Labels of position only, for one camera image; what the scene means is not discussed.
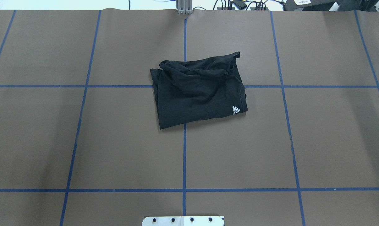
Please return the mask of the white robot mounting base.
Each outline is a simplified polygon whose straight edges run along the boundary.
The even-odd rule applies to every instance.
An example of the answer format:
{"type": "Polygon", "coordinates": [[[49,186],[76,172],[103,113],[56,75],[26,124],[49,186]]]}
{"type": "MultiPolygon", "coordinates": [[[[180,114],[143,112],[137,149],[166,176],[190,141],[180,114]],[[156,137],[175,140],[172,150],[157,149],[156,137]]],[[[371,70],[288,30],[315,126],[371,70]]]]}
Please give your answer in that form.
{"type": "Polygon", "coordinates": [[[145,217],[142,226],[224,226],[223,216],[153,216],[145,217]]]}

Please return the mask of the black graphic t-shirt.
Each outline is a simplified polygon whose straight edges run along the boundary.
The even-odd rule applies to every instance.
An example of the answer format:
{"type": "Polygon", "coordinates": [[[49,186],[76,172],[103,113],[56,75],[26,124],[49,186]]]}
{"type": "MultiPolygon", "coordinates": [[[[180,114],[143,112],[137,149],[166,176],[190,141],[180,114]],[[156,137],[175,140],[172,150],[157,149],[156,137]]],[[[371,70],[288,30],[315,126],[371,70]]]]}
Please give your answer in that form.
{"type": "Polygon", "coordinates": [[[161,130],[248,111],[237,67],[240,52],[195,61],[165,60],[150,69],[161,130]]]}

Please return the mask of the aluminium frame post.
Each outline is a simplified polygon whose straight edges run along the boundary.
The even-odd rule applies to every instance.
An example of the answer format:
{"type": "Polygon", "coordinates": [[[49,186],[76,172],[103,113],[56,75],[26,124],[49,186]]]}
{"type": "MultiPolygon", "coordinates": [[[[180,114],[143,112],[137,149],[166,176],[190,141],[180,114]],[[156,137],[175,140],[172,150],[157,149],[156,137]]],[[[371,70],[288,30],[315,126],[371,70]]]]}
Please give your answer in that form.
{"type": "Polygon", "coordinates": [[[192,0],[175,0],[176,9],[180,15],[189,15],[193,13],[192,0]]]}

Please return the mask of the brown table mat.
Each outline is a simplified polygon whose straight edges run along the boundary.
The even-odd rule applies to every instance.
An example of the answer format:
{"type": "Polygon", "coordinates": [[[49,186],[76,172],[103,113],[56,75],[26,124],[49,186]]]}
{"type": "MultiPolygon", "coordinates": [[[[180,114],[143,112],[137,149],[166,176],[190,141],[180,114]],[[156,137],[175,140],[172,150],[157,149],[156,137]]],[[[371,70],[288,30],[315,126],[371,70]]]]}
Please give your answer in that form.
{"type": "Polygon", "coordinates": [[[379,12],[0,10],[0,226],[379,226],[379,12]],[[248,111],[158,128],[151,68],[240,52],[248,111]]]}

